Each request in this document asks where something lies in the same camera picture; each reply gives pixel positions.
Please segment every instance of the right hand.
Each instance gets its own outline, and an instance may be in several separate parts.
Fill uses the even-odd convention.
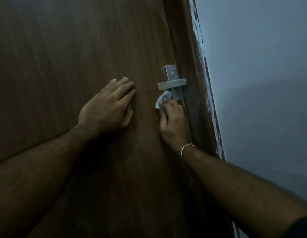
[[[132,118],[130,101],[135,92],[128,78],[111,80],[82,108],[78,125],[91,130],[93,137],[126,127]]]
[[[163,99],[159,103],[166,114],[160,110],[160,132],[163,140],[180,155],[181,149],[190,143],[183,107],[175,100]]]

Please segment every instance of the bracelet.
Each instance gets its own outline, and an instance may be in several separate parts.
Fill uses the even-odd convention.
[[[182,162],[183,162],[182,152],[183,152],[183,149],[184,149],[185,147],[187,147],[187,146],[193,146],[193,147],[197,148],[197,147],[196,147],[194,144],[192,144],[192,143],[189,143],[189,144],[187,144],[187,145],[184,145],[183,148],[182,148],[182,150],[181,150],[181,160],[182,160]]]

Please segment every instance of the gray wall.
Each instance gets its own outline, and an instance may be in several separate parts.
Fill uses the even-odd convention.
[[[228,162],[307,200],[307,0],[195,0]]]

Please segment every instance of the black sleeve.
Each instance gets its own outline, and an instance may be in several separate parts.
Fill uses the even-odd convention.
[[[297,220],[286,231],[284,238],[307,238],[307,217]]]

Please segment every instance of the door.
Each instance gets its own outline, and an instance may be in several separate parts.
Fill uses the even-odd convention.
[[[0,0],[0,161],[59,136],[109,80],[135,83],[134,117],[81,154],[32,237],[196,237],[203,203],[154,109],[175,64],[162,0]]]

